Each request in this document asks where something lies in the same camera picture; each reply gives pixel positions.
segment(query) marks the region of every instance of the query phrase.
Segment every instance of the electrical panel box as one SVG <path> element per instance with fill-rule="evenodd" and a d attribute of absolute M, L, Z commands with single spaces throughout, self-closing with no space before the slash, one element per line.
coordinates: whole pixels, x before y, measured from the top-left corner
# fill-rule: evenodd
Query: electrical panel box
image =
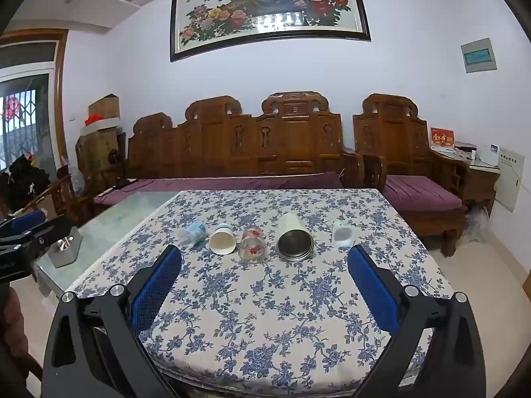
<path fill-rule="evenodd" d="M 524 174 L 523 155 L 500 148 L 500 178 L 496 182 L 496 200 L 513 212 Z"/>

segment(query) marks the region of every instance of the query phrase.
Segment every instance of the glass door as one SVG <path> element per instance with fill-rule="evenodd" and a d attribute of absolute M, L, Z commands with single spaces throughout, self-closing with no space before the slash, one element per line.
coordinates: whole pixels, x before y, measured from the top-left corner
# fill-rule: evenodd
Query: glass door
<path fill-rule="evenodd" d="M 0 82 L 0 170 L 31 153 L 50 179 L 56 178 L 49 124 L 50 74 Z"/>

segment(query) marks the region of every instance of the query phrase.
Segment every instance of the silver screw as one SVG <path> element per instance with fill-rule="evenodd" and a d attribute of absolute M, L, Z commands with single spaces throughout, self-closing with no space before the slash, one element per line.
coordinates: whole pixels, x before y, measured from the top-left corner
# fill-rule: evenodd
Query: silver screw
<path fill-rule="evenodd" d="M 408 286 L 405 288 L 406 295 L 411 298 L 418 296 L 418 289 L 415 286 Z"/>
<path fill-rule="evenodd" d="M 111 287 L 111 295 L 120 296 L 124 292 L 124 287 L 121 284 L 116 284 Z"/>
<path fill-rule="evenodd" d="M 458 302 L 461 302 L 461 303 L 465 303 L 466 301 L 468 301 L 468 298 L 463 292 L 457 292 L 456 299 Z"/>
<path fill-rule="evenodd" d="M 61 298 L 63 302 L 70 302 L 72 299 L 74 299 L 74 294 L 72 292 L 66 292 Z"/>

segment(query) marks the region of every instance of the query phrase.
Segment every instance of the styrofoam box lid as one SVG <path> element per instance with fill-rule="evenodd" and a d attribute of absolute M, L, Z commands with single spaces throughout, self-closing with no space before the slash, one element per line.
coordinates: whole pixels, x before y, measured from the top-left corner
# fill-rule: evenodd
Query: styrofoam box lid
<path fill-rule="evenodd" d="M 107 118 L 104 120 L 95 121 L 88 126 L 81 127 L 81 136 L 87 136 L 97 130 L 103 130 L 106 128 L 121 127 L 120 118 Z"/>

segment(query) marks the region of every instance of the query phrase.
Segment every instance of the yellow flower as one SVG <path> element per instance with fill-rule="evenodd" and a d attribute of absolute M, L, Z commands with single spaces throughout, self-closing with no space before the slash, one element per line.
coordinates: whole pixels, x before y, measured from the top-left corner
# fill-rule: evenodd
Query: yellow flower
<path fill-rule="evenodd" d="M 210 9 L 208 11 L 208 17 L 209 18 L 217 18 L 221 12 L 223 12 L 223 10 L 221 10 L 220 8 L 216 7 L 215 9 Z"/>

